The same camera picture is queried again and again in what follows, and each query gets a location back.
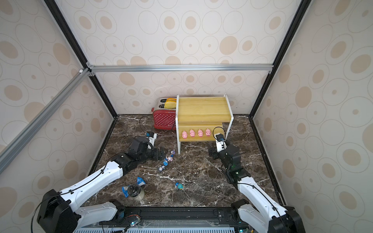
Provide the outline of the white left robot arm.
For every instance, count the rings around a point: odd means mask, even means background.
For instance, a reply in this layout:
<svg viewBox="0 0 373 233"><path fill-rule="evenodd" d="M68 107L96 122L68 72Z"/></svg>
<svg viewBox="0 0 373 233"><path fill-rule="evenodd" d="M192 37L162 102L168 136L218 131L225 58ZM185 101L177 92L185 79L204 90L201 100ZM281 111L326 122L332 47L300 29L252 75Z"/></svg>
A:
<svg viewBox="0 0 373 233"><path fill-rule="evenodd" d="M148 160L163 161L168 151L154 146L156 136L133 138L128 151L117 153L105 165L80 182L57 192L48 191L35 209L32 223L47 233L72 233L98 222L124 221L125 207L118 201L83 207L94 194Z"/></svg>

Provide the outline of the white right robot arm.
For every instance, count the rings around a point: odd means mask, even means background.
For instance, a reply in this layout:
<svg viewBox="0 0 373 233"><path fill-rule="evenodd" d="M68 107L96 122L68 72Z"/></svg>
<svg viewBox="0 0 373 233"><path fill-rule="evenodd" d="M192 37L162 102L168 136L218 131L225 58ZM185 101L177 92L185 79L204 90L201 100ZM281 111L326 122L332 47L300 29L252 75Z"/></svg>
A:
<svg viewBox="0 0 373 233"><path fill-rule="evenodd" d="M217 142L216 148L208 147L208 153L213 159L219 159L222 162L228 183L248 199L234 206L241 221L247 223L258 233L305 232L302 218L295 208L278 204L241 166L239 147Z"/></svg>

